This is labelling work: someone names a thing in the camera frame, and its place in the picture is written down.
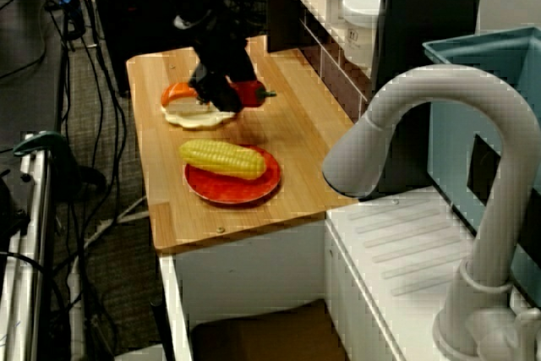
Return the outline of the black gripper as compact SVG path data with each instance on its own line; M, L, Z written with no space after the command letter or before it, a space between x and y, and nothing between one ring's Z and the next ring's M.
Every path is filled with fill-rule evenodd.
M202 65L196 66L188 84L202 102L211 102L221 112L243 109L227 78L232 82L256 80L246 46L235 20L213 18L199 28L193 48Z

